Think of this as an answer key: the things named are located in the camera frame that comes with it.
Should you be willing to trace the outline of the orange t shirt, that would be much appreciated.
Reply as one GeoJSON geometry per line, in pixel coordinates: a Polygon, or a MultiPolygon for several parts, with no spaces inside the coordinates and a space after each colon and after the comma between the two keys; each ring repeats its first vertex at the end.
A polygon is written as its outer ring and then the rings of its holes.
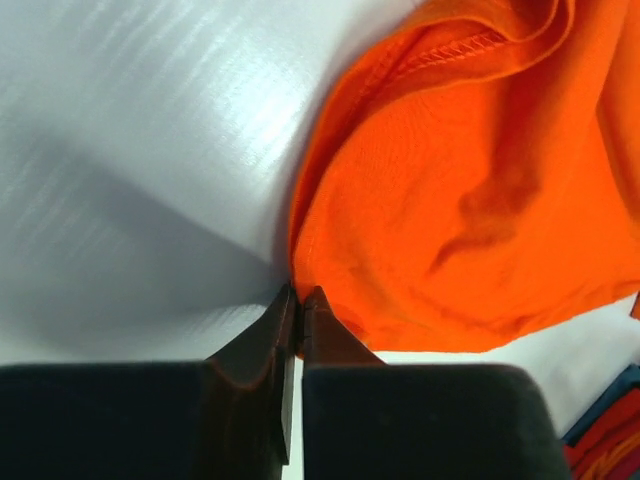
{"type": "Polygon", "coordinates": [[[421,3],[325,102],[289,256],[383,351],[482,352],[636,294],[638,3],[421,3]]]}

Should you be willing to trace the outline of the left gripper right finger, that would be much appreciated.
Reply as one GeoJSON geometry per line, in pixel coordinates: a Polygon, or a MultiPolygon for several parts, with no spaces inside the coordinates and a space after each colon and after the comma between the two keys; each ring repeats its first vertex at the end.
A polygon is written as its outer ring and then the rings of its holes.
{"type": "Polygon", "coordinates": [[[304,304],[302,419],[308,479],[566,479],[538,385],[492,363],[391,365],[334,315],[304,304]]]}

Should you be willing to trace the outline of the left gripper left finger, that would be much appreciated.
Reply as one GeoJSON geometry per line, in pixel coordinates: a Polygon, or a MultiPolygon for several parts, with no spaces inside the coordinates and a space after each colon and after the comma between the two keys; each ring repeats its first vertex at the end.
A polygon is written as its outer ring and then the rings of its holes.
{"type": "Polygon", "coordinates": [[[1,371],[5,479],[278,479],[298,302],[285,285],[214,355],[1,371]]]}

